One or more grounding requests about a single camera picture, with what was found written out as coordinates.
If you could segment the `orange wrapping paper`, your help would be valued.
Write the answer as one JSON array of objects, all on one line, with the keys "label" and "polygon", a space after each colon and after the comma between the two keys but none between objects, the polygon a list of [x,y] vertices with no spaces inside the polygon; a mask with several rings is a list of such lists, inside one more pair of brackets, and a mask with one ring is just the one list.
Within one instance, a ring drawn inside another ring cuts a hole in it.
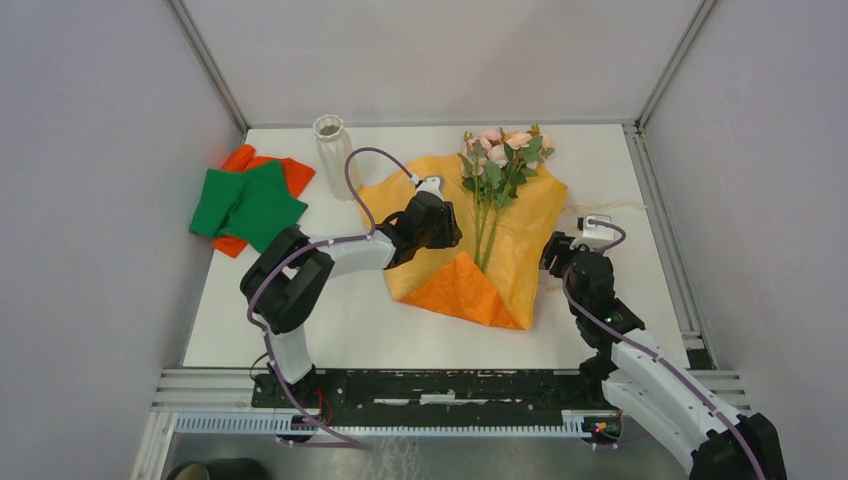
[{"label": "orange wrapping paper", "polygon": [[565,205],[568,191],[546,168],[518,189],[517,199],[498,217],[490,217],[485,234],[494,239],[486,269],[474,262],[476,234],[471,194],[461,185],[455,155],[425,156],[408,169],[425,177],[440,175],[444,197],[454,205],[462,232],[451,249],[422,249],[413,260],[385,273],[391,297],[434,313],[488,327],[528,330],[533,325],[542,252]]}]

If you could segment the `pink artificial flower bouquet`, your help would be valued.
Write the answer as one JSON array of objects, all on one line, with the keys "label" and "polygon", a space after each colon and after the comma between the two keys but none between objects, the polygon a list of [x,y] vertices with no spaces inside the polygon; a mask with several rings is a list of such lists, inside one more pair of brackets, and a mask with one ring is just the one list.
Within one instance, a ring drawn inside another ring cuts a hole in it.
[{"label": "pink artificial flower bouquet", "polygon": [[502,210],[554,152],[552,138],[537,124],[511,133],[502,128],[464,133],[458,153],[461,185],[473,201],[473,259],[481,271],[488,268]]}]

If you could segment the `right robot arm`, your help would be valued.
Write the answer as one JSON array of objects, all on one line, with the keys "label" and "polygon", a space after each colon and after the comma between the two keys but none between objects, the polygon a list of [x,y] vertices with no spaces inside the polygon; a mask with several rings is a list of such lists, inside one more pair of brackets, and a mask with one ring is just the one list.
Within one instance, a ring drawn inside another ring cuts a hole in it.
[{"label": "right robot arm", "polygon": [[784,479],[779,435],[761,413],[745,415],[666,355],[646,324],[617,297],[606,250],[552,234],[540,267],[562,282],[581,338],[596,355],[580,366],[580,400],[633,417],[691,479]]}]

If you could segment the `cream printed ribbon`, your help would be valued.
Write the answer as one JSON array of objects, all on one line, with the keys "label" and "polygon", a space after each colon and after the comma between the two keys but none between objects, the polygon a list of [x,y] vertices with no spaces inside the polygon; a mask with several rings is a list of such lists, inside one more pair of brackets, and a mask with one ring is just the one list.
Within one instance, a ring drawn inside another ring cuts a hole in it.
[{"label": "cream printed ribbon", "polygon": [[565,206],[562,209],[562,212],[569,215],[576,215],[582,217],[595,214],[608,215],[610,212],[620,209],[645,211],[647,209],[647,206],[642,203],[633,202],[610,202],[592,205],[573,204]]}]

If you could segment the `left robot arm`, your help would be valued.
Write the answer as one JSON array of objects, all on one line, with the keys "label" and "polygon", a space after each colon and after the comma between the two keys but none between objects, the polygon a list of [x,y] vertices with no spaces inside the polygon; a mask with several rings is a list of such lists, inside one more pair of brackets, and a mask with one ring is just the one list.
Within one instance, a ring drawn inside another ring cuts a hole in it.
[{"label": "left robot arm", "polygon": [[448,249],[461,239],[453,203],[425,191],[366,233],[317,239],[297,227],[281,231],[240,282],[247,321],[261,331],[278,379],[278,397],[295,408],[313,397],[314,381],[308,374],[314,362],[304,324],[329,280],[393,269],[421,249]]}]

